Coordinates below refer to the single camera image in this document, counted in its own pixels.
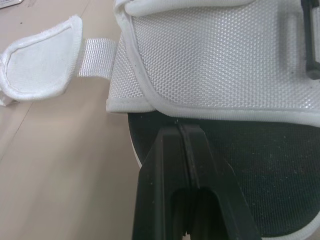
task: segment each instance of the black fabric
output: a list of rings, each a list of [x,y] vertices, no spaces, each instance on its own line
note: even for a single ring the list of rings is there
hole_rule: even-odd
[[[320,211],[320,128],[288,123],[173,118],[159,112],[128,115],[139,159],[163,126],[198,124],[232,166],[262,237],[308,225]]]

